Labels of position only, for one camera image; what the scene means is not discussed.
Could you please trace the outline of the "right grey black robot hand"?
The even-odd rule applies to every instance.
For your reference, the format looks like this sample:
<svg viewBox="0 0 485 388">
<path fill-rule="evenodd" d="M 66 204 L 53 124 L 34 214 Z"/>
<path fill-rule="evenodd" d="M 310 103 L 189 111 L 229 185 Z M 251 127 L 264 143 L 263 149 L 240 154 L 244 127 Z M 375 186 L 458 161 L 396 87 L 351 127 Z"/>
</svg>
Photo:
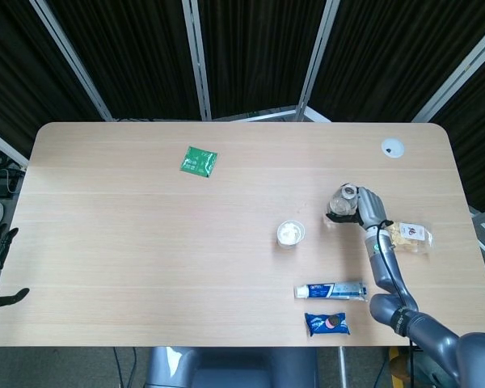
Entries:
<svg viewBox="0 0 485 388">
<path fill-rule="evenodd" d="M 371 227 L 382 229 L 391 226 L 394 222 L 386 216 L 381 198 L 365 187 L 356 188 L 356 210 L 350 215 L 339 215 L 332 211 L 326 217 L 335 223 L 355 223 L 364 230 Z"/>
</svg>

